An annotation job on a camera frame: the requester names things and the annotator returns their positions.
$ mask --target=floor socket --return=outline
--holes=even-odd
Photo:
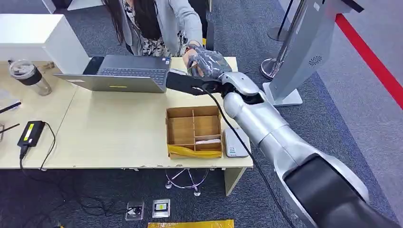
[[[127,203],[126,221],[142,220],[144,215],[144,201],[130,201]]]
[[[157,199],[153,201],[153,218],[168,218],[170,212],[170,199]]]

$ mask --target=red stripe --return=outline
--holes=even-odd
[[[403,109],[403,87],[399,84],[396,78],[394,78],[385,65],[368,47],[343,14],[336,15],[336,23],[353,47],[361,55],[361,58],[363,58],[372,72],[378,77],[379,81],[384,85],[386,90],[390,95],[392,95],[396,103],[401,109]]]

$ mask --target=silver laptop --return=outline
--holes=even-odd
[[[165,93],[170,57],[93,57],[82,75],[53,74],[92,91]]]

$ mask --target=long black hair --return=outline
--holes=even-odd
[[[122,9],[119,1],[125,0],[102,0],[111,15],[117,40],[122,44],[123,36]],[[158,40],[161,37],[160,25],[157,19],[157,8],[154,0],[133,0],[134,19],[141,30],[144,38]]]

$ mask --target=laptop keyboard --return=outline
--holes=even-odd
[[[135,76],[150,77],[157,85],[163,86],[166,76],[164,69],[127,69],[127,68],[104,68],[98,75],[109,76]]]

